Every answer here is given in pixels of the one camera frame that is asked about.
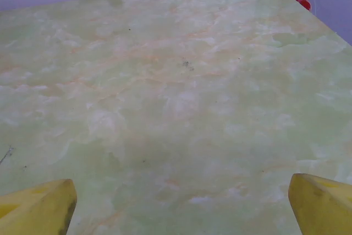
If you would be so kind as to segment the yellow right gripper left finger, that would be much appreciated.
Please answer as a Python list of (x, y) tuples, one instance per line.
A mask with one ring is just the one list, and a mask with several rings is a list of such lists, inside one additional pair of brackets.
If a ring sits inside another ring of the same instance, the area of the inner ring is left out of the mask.
[(71, 179), (0, 196), (0, 235), (66, 235), (77, 203)]

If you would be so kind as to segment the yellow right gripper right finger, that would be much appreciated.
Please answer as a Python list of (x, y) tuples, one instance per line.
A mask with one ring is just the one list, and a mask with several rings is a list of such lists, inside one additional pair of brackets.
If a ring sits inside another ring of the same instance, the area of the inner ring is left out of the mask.
[(352, 185), (295, 173), (288, 198), (302, 235), (352, 235)]

